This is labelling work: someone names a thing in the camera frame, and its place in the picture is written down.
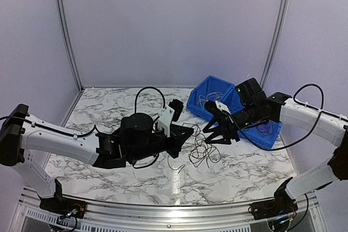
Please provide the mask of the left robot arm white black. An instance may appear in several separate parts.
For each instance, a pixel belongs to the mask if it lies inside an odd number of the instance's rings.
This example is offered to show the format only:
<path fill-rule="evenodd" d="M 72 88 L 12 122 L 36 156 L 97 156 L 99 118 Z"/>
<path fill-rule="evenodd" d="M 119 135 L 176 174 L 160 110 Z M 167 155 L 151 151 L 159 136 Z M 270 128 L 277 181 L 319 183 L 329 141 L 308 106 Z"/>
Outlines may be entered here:
<path fill-rule="evenodd" d="M 62 187 L 34 160 L 32 151 L 43 151 L 76 159 L 100 169 L 134 166 L 148 157 L 158 159 L 166 152 L 177 158 L 186 140 L 193 134 L 190 127 L 176 125 L 181 109 L 165 107 L 153 119 L 136 112 L 121 120 L 111 134 L 93 127 L 86 133 L 42 121 L 19 104 L 8 116 L 1 117 L 1 165 L 13 168 L 35 189 L 42 204 L 57 213 L 68 208 Z"/>

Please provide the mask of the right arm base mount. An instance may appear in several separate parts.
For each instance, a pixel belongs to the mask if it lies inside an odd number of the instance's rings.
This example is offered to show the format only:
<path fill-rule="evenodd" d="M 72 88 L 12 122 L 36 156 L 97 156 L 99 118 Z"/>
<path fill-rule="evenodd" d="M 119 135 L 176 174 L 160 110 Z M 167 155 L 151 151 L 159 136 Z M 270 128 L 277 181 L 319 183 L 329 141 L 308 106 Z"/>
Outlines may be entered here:
<path fill-rule="evenodd" d="M 276 203 L 275 199 L 254 202 L 248 208 L 248 212 L 253 216 L 254 220 L 282 216 L 294 213 L 297 210 L 298 206 L 293 200 L 290 203 Z"/>

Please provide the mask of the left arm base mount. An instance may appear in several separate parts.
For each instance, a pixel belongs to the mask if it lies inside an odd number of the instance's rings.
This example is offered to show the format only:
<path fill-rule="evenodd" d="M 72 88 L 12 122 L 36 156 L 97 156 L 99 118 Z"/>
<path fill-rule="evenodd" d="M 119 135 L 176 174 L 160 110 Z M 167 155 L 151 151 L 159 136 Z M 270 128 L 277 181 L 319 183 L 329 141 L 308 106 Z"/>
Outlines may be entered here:
<path fill-rule="evenodd" d="M 73 217 L 83 218 L 86 211 L 86 202 L 82 200 L 63 197 L 40 198 L 40 208 L 60 215 L 67 215 L 73 210 L 77 210 Z"/>

